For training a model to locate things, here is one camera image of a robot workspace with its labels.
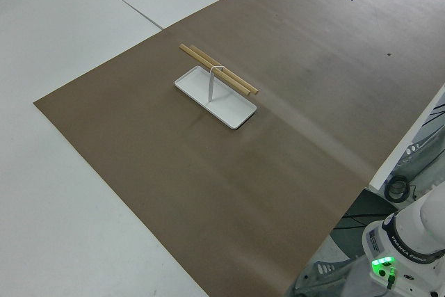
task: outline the wooden stick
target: wooden stick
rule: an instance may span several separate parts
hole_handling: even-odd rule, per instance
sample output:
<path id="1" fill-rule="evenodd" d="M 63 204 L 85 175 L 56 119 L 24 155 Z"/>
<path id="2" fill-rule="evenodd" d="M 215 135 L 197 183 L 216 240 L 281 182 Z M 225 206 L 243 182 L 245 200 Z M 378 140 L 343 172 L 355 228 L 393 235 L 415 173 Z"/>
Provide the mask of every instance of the wooden stick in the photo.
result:
<path id="1" fill-rule="evenodd" d="M 181 43 L 179 48 L 182 51 L 185 51 L 189 56 L 192 56 L 195 60 L 197 60 L 198 62 L 203 64 L 205 67 L 207 67 L 209 69 L 211 69 L 213 67 L 213 65 L 209 61 L 206 61 L 205 59 L 203 59 L 203 57 L 201 57 L 200 55 L 196 54 L 192 49 L 190 49 L 186 45 Z M 242 92 L 244 95 L 249 95 L 250 94 L 250 91 L 246 87 L 244 87 L 239 82 L 237 82 L 237 81 L 233 80 L 232 78 L 230 78 L 229 76 L 227 76 L 221 70 L 214 69 L 213 73 L 216 74 L 217 76 L 219 76 L 221 79 L 226 80 L 227 83 L 229 83 L 230 85 L 235 87 L 237 90 Z"/>
<path id="2" fill-rule="evenodd" d="M 196 54 L 200 55 L 201 57 L 203 57 L 203 59 L 205 59 L 206 61 L 208 61 L 209 63 L 211 63 L 212 65 L 218 65 L 218 66 L 222 66 L 221 63 L 219 63 L 218 61 L 214 60 L 212 57 L 210 57 L 209 55 L 207 55 L 205 52 L 203 52 L 201 49 L 195 47 L 194 45 L 190 46 L 190 49 L 192 49 Z M 229 69 L 227 69 L 226 67 L 224 67 L 222 69 L 222 71 L 229 76 L 230 78 L 232 78 L 233 80 L 239 82 L 241 85 L 243 85 L 244 87 L 246 87 L 250 92 L 252 92 L 253 94 L 257 94 L 258 90 L 250 85 L 247 81 L 244 81 L 242 78 L 238 77 L 236 74 L 234 74 L 232 71 L 230 71 Z"/>

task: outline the brown paper sheet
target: brown paper sheet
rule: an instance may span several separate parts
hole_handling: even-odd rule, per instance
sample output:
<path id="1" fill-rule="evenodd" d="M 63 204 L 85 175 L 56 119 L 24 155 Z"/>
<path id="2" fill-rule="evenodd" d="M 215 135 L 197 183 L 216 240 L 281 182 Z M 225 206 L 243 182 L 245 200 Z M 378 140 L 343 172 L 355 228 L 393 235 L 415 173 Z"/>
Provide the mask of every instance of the brown paper sheet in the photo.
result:
<path id="1" fill-rule="evenodd" d="M 444 17 L 222 0 L 35 105 L 211 297 L 280 296 L 444 83 Z M 260 89 L 239 130 L 174 87 L 180 42 Z"/>

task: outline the white robot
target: white robot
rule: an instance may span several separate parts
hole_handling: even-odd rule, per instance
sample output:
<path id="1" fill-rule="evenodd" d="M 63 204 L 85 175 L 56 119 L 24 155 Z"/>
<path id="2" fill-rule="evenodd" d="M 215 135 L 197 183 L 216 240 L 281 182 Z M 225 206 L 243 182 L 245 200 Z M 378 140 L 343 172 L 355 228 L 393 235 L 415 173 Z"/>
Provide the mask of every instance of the white robot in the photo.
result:
<path id="1" fill-rule="evenodd" d="M 412 297 L 445 297 L 445 182 L 362 237 L 371 278 Z"/>

